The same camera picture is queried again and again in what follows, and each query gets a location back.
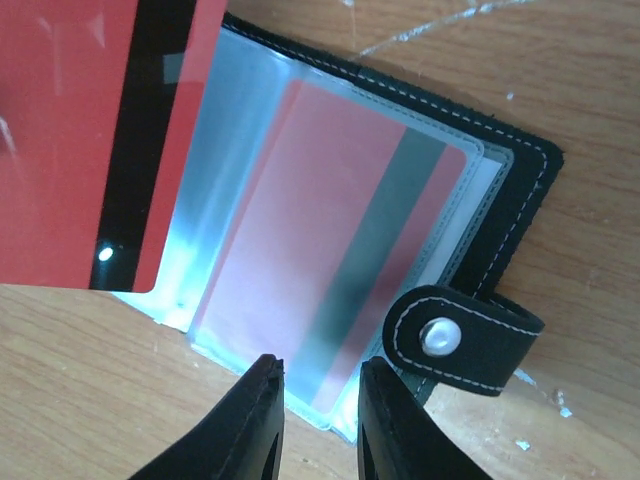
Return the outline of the red white credit card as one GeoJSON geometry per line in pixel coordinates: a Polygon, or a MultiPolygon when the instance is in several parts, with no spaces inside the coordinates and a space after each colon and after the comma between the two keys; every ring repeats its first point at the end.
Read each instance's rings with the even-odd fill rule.
{"type": "Polygon", "coordinates": [[[282,358],[290,394],[329,414],[482,153],[355,90],[292,82],[194,341],[240,368],[282,358]]]}

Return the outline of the black leather card holder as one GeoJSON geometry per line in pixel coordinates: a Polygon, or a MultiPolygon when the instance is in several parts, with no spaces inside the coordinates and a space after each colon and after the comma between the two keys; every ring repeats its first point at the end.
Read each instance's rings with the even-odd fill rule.
{"type": "Polygon", "coordinates": [[[154,288],[120,299],[348,442],[359,371],[502,393],[543,322],[495,291],[552,142],[226,15],[154,288]]]}

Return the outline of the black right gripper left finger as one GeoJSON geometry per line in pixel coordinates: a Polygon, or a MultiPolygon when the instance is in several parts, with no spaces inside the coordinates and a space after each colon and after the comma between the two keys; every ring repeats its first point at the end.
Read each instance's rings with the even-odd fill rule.
{"type": "Polygon", "coordinates": [[[284,364],[261,355],[187,434],[134,479],[276,479],[284,436],[284,364]]]}

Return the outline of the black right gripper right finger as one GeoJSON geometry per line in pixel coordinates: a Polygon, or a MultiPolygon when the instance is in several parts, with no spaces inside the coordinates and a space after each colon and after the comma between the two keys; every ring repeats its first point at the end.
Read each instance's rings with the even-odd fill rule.
{"type": "Polygon", "coordinates": [[[488,479],[413,397],[385,360],[361,366],[358,398],[360,479],[488,479]]]}

